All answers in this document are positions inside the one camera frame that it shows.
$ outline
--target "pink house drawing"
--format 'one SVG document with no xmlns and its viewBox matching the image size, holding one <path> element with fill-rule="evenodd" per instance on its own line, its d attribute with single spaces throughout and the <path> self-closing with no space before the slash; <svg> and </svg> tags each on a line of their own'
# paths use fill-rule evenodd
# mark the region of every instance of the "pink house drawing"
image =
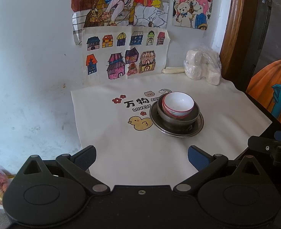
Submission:
<svg viewBox="0 0 281 229">
<path fill-rule="evenodd" d="M 109 59 L 109 66 L 106 69 L 109 79 L 116 79 L 122 77 L 125 72 L 125 65 L 126 63 L 122 60 L 122 54 L 120 53 L 113 53 Z"/>
</svg>

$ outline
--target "sandal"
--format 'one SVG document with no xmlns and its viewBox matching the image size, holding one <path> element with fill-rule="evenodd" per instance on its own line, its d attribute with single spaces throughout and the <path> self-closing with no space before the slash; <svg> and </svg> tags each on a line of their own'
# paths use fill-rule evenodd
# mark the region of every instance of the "sandal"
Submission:
<svg viewBox="0 0 281 229">
<path fill-rule="evenodd" d="M 105 21 L 106 19 L 109 19 L 111 17 L 112 13 L 111 12 L 103 12 L 102 15 L 97 18 L 95 21 L 96 22 L 102 22 L 102 21 Z"/>
</svg>

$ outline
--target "white wall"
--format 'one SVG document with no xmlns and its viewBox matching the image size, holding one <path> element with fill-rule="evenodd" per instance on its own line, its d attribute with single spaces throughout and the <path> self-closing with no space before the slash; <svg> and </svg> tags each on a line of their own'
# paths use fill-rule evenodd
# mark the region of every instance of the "white wall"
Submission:
<svg viewBox="0 0 281 229">
<path fill-rule="evenodd" d="M 167 65 L 182 65 L 199 43 L 221 48 L 230 0 L 213 2 L 207 31 L 174 27 L 169 16 Z M 0 164 L 12 173 L 31 154 L 53 159 L 80 149 L 70 91 L 83 87 L 83 67 L 70 3 L 0 0 Z"/>
</svg>

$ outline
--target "bowl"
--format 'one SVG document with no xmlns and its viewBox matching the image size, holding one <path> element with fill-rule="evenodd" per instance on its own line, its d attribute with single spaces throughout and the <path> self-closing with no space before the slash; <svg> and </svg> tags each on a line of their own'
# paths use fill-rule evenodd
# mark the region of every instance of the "bowl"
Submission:
<svg viewBox="0 0 281 229">
<path fill-rule="evenodd" d="M 194 100 L 191 96 L 182 92 L 168 93 L 162 100 L 163 111 L 175 119 L 182 119 L 187 116 L 192 111 L 193 106 Z"/>
<path fill-rule="evenodd" d="M 192 109 L 192 111 L 182 120 L 177 120 L 177 119 L 174 119 L 174 118 L 168 116 L 162 110 L 162 100 L 165 95 L 167 95 L 167 94 L 161 95 L 157 101 L 158 114 L 161 117 L 161 119 L 164 121 L 164 125 L 166 127 L 168 127 L 169 129 L 175 130 L 175 131 L 189 130 L 192 127 L 192 124 L 196 121 L 197 117 L 200 114 L 198 105 L 196 103 L 194 103 L 194 108 Z"/>
</svg>

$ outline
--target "tablecloth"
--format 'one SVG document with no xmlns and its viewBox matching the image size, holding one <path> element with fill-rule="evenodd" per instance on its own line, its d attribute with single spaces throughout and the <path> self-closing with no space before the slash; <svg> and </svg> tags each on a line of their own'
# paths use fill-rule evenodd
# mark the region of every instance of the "tablecloth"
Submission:
<svg viewBox="0 0 281 229">
<path fill-rule="evenodd" d="M 193 97 L 204 117 L 204 128 L 191 138 L 175 138 L 150 123 L 150 106 L 165 92 Z M 233 83 L 214 86 L 184 73 L 158 74 L 72 91 L 82 147 L 94 145 L 91 174 L 111 188 L 121 185 L 180 183 L 197 170 L 187 158 L 196 145 L 213 155 L 236 158 L 248 138 L 259 136 L 271 121 Z"/>
</svg>

